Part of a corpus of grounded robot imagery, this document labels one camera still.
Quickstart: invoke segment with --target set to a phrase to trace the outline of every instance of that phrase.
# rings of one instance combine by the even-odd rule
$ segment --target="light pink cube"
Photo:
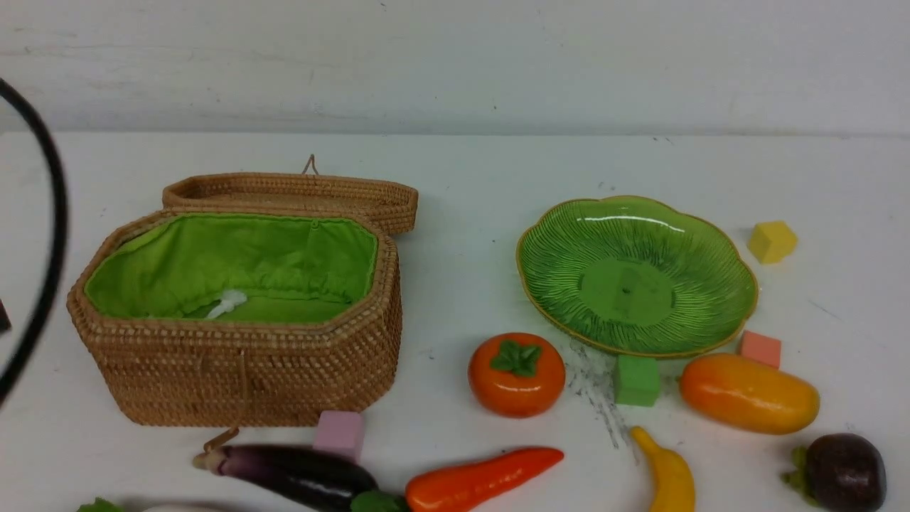
[[[323,411],[319,415],[313,448],[359,462],[363,436],[363,416],[359,413]]]
[[[781,367],[781,341],[770,336],[746,331],[740,344],[740,355],[774,368]]]

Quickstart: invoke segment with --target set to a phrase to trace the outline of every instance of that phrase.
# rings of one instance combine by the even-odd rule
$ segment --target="green scalloped plate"
[[[686,357],[738,334],[758,282],[709,222],[655,200],[570,200],[521,236],[524,291],[550,322],[611,353]]]

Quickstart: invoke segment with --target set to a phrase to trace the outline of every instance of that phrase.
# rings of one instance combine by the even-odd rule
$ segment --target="yellow banana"
[[[654,500],[650,512],[694,512],[695,482],[685,459],[657,445],[640,426],[632,427],[629,434],[648,457],[648,465],[651,466]]]

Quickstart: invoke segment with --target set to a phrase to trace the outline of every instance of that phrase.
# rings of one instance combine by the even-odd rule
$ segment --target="white tabletop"
[[[301,507],[192,468],[218,429],[151,428],[116,408],[63,303],[116,227],[160,207],[160,191],[191,174],[298,172],[310,152],[323,174],[391,179],[420,190],[418,227],[399,237],[405,314],[399,375],[366,413],[363,465],[388,490],[436,466],[518,445],[551,445],[565,460],[479,512],[646,509],[647,465],[627,428],[642,425],[689,462],[698,509],[808,510],[778,474],[791,447],[851,431],[885,456],[884,510],[910,510],[910,142],[838,138],[471,138],[244,134],[57,136],[72,194],[64,289],[42,344],[0,411],[0,497],[11,512],[72,512],[102,496],[128,510],[203,501],[241,512]],[[15,334],[38,288],[48,243],[43,164],[26,134],[0,136],[0,298]],[[815,423],[755,435],[703,419],[673,385],[684,362],[661,363],[654,408],[610,401],[613,359],[559,333],[524,297],[515,242],[550,206],[579,197],[652,197],[716,223],[745,251],[758,221],[784,219],[800,237],[785,262],[744,258],[762,286],[747,327],[784,340],[782,369],[822,395]],[[569,385],[546,415],[510,420],[471,396],[466,367],[486,337],[547,337]],[[238,442],[300,442],[314,429],[247,429]]]

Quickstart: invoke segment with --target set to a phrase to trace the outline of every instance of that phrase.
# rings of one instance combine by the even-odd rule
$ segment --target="black cable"
[[[32,319],[25,328],[25,333],[22,335],[22,339],[19,340],[19,346],[16,347],[13,357],[7,363],[3,375],[0,376],[0,409],[2,409],[6,398],[13,392],[15,383],[18,382],[23,370],[25,370],[25,366],[28,364],[29,358],[35,351],[38,340],[41,338],[41,333],[47,324],[47,317],[50,316],[51,310],[54,308],[54,300],[57,295],[57,289],[60,286],[60,277],[63,274],[69,219],[63,163],[60,161],[60,155],[57,153],[50,131],[47,130],[47,126],[41,120],[41,116],[38,115],[38,112],[31,104],[2,78],[0,78],[0,97],[3,97],[22,116],[22,119],[25,120],[25,123],[38,140],[38,146],[45,156],[47,171],[50,173],[51,194],[54,202],[54,235],[51,239],[51,255],[47,262],[45,281],[41,285],[41,294],[38,296],[37,303],[32,311]]]

